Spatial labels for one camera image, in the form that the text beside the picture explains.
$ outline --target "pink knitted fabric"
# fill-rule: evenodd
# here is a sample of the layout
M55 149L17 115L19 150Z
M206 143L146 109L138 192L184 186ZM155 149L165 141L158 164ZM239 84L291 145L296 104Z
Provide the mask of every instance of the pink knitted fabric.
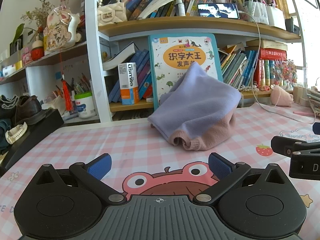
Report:
M283 88L274 86L271 91L270 101L274 106L290 106L293 103L293 95L289 94Z

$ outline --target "star print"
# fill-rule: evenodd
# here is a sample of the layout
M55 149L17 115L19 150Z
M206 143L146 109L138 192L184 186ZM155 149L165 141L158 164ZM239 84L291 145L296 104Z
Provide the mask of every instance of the star print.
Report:
M309 194L300 195L300 197L302 198L302 201L304 202L306 207L309 208L310 204L313 202L313 200L309 197Z

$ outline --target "black shoe rack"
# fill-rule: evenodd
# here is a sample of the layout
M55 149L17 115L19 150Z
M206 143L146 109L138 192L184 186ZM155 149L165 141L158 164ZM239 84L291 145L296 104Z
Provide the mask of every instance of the black shoe rack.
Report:
M58 110L46 110L45 118L37 124L28 126L26 133L5 151L8 153L0 163L0 177L34 146L61 127L63 123Z

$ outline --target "smartphone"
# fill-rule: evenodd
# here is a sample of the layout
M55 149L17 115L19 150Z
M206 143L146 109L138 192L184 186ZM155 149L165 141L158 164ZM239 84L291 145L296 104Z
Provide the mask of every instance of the smartphone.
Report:
M198 4L198 12L202 17L239 19L235 3L203 3Z

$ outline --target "pink checkered tablecloth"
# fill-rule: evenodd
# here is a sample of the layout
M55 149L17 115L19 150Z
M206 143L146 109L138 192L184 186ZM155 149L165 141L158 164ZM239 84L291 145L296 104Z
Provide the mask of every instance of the pink checkered tablecloth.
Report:
M314 135L313 118L292 113L305 108L264 106L271 111L292 117L298 122L263 110L258 104L236 109L234 135L209 151L189 152L168 144L160 133L148 123L113 126L77 132L54 133L41 141L0 178L0 239L17 240L21 234L14 220L13 210L21 193L43 163L56 169L68 168L81 161L88 163L103 153L112 158L111 171L102 181L115 190L130 194L171 193L191 194L193 185L204 189L216 181L207 167L208 156L217 152L231 162L243 161L253 168L265 168L268 163L278 163L288 174L290 159L270 151L270 140L275 135L303 140L320 141ZM201 176L193 176L192 167ZM144 178L141 187L132 185L134 178ZM175 182L175 189L164 189L166 182ZM178 187L178 182L188 185ZM300 236L307 240L320 239L320 182L291 179L307 206L307 219Z

